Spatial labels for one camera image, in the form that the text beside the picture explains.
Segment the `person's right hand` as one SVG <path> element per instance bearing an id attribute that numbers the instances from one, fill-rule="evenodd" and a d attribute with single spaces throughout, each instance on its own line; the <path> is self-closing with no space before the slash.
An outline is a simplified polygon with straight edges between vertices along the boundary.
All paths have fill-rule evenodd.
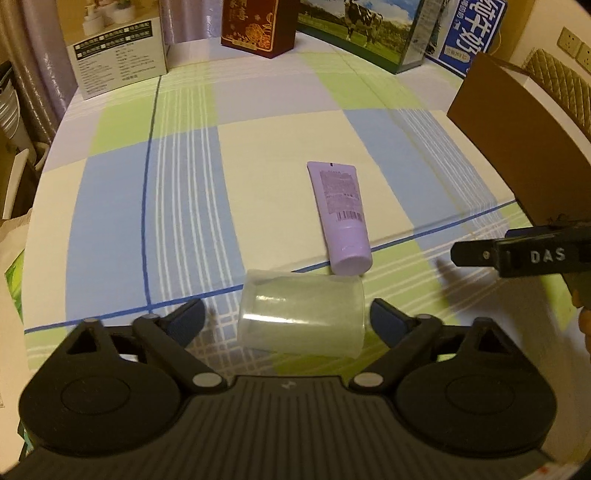
<path id="1" fill-rule="evenodd" d="M 572 305 L 579 311 L 578 327 L 584 335 L 585 348 L 591 354 L 591 310 L 583 305 L 577 290 L 572 292 L 571 301 Z"/>

